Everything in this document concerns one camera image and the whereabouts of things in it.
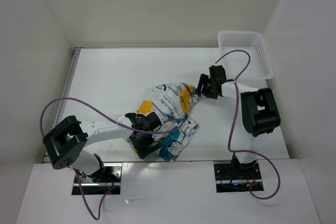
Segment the colourful printed shorts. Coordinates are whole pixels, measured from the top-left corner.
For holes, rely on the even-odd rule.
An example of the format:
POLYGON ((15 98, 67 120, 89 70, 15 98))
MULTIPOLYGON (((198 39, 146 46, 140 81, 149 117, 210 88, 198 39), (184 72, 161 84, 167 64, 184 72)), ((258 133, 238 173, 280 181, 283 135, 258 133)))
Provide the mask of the colourful printed shorts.
POLYGON ((196 133, 198 123, 187 113, 198 102, 195 87, 183 82, 166 83, 152 88, 149 95, 141 103, 136 113, 128 117, 133 122, 140 118, 153 119, 155 127, 145 131, 166 132, 164 134, 142 134, 134 132, 127 142, 140 159, 159 151, 159 157, 166 162, 175 161, 196 133))

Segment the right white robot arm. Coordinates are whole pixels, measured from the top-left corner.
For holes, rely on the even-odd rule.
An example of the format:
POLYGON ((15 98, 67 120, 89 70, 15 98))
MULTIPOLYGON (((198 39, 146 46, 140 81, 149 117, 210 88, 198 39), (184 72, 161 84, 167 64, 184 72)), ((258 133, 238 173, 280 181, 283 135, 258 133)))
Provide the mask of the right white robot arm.
POLYGON ((272 90, 256 89, 240 84, 236 79, 227 79, 223 66, 212 65, 209 75, 200 75, 195 94, 210 99, 227 97, 236 102, 228 138, 228 150, 233 154, 230 172, 235 178, 243 178, 254 167, 258 150, 255 147, 232 149, 234 129, 237 121, 242 121, 250 139, 255 141, 262 134, 272 133, 280 125, 281 118, 272 90))

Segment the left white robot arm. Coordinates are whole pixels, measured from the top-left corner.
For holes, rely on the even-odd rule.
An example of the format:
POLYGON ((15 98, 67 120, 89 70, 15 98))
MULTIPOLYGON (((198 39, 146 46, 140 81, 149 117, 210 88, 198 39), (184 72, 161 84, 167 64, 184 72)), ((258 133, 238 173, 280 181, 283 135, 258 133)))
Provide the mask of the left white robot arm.
POLYGON ((127 113, 116 119, 116 123, 80 122, 71 115, 43 137, 43 144, 53 169, 70 167, 98 182, 105 177, 106 167, 98 154, 85 151, 85 147, 120 138, 129 141, 136 153, 145 158, 157 150, 152 133, 160 126, 162 122, 154 112, 127 113))

